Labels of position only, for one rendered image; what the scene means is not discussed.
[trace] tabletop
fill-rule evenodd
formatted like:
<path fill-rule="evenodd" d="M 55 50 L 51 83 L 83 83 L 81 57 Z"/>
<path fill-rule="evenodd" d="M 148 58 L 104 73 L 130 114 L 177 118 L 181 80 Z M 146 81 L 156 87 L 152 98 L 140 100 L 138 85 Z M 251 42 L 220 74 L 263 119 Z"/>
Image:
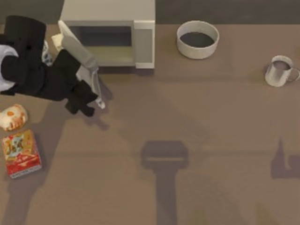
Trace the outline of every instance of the tabletop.
<path fill-rule="evenodd" d="M 155 0 L 65 0 L 60 19 L 75 22 L 155 21 Z"/>
<path fill-rule="evenodd" d="M 300 26 L 217 25 L 206 60 L 178 53 L 177 28 L 157 26 L 153 76 L 101 76 L 93 118 L 0 96 L 28 110 L 43 160 L 11 180 L 0 154 L 0 224 L 298 224 L 300 82 L 269 87 L 262 68 L 278 54 L 300 65 Z"/>

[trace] red package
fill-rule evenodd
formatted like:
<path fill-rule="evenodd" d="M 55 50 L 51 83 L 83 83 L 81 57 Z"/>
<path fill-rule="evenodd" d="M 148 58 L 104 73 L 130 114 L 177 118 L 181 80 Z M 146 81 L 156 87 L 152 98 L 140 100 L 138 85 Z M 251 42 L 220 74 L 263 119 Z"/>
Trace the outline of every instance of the red package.
<path fill-rule="evenodd" d="M 17 178 L 42 168 L 33 133 L 30 130 L 2 139 L 7 173 Z"/>

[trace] white bowl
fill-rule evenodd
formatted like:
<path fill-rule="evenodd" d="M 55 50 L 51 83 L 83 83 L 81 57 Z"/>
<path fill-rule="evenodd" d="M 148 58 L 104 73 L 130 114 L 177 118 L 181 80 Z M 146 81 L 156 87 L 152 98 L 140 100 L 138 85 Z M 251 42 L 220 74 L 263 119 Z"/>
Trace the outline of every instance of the white bowl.
<path fill-rule="evenodd" d="M 189 46 L 188 44 L 184 43 L 180 38 L 181 36 L 190 32 L 199 32 L 206 34 L 214 40 L 214 43 L 204 48 Z M 189 21 L 182 24 L 177 29 L 177 48 L 179 52 L 184 56 L 194 60 L 202 60 L 210 57 L 215 52 L 219 39 L 220 34 L 216 27 L 203 21 Z"/>

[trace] mug handle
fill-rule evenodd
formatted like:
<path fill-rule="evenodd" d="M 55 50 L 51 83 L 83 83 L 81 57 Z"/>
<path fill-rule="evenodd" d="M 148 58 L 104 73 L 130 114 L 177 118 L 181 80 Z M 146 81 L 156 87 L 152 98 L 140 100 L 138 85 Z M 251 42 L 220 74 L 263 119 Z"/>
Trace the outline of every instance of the mug handle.
<path fill-rule="evenodd" d="M 298 72 L 298 76 L 296 78 L 293 78 L 293 79 L 288 78 L 287 79 L 288 82 L 294 82 L 294 81 L 297 81 L 297 80 L 300 79 L 300 69 L 298 69 L 298 68 L 292 68 L 292 70 L 297 71 Z"/>

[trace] cup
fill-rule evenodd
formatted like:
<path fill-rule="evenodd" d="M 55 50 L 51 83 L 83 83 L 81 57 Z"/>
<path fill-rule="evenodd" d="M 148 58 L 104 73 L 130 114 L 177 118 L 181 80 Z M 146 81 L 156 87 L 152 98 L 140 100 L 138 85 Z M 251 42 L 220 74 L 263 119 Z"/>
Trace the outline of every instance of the cup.
<path fill-rule="evenodd" d="M 212 42 L 208 45 L 204 44 L 201 47 L 195 47 L 182 40 L 184 35 L 197 33 L 200 34 L 199 39 L 203 39 L 206 36 L 212 39 Z M 177 48 L 181 54 L 190 59 L 202 60 L 210 57 L 215 52 L 219 39 L 220 34 L 217 28 L 204 21 L 189 21 L 182 24 L 177 30 Z"/>
<path fill-rule="evenodd" d="M 292 77 L 292 71 L 297 72 L 295 77 Z M 293 82 L 300 78 L 300 71 L 293 67 L 293 61 L 283 55 L 278 55 L 272 58 L 272 61 L 265 74 L 265 81 L 273 87 L 282 87 L 287 82 Z"/>
<path fill-rule="evenodd" d="M 52 56 L 49 52 L 49 45 L 46 41 L 44 42 L 44 47 L 43 47 L 42 62 L 49 67 L 52 66 L 53 64 Z"/>

